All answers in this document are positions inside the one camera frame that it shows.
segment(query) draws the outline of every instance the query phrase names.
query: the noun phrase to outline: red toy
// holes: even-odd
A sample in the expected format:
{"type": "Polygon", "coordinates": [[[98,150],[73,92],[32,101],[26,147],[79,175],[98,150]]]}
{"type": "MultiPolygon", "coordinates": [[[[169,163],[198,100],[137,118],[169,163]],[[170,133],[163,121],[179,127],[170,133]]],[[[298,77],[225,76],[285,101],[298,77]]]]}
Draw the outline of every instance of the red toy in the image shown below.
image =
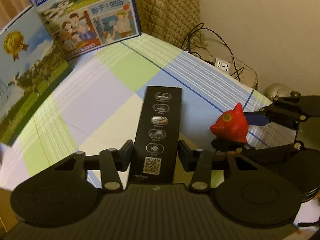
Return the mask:
{"type": "Polygon", "coordinates": [[[217,137],[235,142],[247,143],[248,122],[244,117],[242,106],[236,104],[233,110],[226,111],[210,127],[211,132],[217,137]]]}

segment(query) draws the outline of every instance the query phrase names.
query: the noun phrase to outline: ribbed black surface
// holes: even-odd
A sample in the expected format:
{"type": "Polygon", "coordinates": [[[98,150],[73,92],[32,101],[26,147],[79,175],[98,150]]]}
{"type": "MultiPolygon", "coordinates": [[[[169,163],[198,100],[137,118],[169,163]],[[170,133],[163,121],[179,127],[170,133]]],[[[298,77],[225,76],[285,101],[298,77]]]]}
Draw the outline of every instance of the ribbed black surface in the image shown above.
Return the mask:
{"type": "Polygon", "coordinates": [[[223,217],[209,197],[184,185],[129,185],[106,195],[85,219],[61,228],[20,223],[5,240],[279,240],[296,228],[253,229],[223,217]]]}

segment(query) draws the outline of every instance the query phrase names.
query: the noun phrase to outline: beige quilted cushion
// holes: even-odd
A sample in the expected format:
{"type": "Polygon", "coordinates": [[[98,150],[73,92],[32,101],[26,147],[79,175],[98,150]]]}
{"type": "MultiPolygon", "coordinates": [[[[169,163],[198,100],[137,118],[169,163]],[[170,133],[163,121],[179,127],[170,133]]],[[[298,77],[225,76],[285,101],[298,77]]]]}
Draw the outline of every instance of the beige quilted cushion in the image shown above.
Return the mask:
{"type": "MultiPolygon", "coordinates": [[[[199,0],[135,0],[144,33],[180,47],[200,22],[199,0]]],[[[199,46],[199,34],[192,44],[199,46]]]]}

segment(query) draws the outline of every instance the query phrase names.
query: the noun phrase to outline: plaid tablecloth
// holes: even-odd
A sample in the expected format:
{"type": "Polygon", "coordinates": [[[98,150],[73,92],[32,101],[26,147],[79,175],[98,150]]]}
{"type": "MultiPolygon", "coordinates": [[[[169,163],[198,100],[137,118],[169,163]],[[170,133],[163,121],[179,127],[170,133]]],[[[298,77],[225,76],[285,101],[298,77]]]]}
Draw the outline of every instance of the plaid tablecloth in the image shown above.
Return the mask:
{"type": "MultiPolygon", "coordinates": [[[[134,140],[148,85],[183,89],[180,138],[191,147],[211,149],[210,125],[236,103],[246,112],[270,104],[257,91],[146,34],[70,63],[75,64],[74,71],[42,104],[14,146],[3,152],[1,187],[14,189],[77,150],[95,155],[134,140]]],[[[250,127],[247,139],[257,148],[272,147],[291,143],[294,132],[269,124],[250,127]]],[[[120,176],[126,184],[127,172],[120,176]]],[[[175,182],[188,183],[191,176],[178,161],[175,182]]],[[[221,176],[213,172],[212,184],[219,183],[221,176]]],[[[98,171],[89,171],[92,184],[100,186],[99,179],[98,171]]]]}

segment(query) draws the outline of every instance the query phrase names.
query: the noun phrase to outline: gold medal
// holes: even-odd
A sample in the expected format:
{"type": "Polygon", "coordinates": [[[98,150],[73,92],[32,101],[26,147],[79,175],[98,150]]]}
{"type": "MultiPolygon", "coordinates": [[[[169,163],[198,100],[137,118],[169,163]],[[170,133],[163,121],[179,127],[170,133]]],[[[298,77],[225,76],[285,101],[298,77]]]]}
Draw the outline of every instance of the gold medal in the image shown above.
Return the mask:
{"type": "Polygon", "coordinates": [[[7,54],[13,56],[13,61],[19,59],[19,52],[21,50],[27,50],[29,45],[24,44],[24,38],[21,32],[10,32],[4,39],[4,50],[7,54]]]}

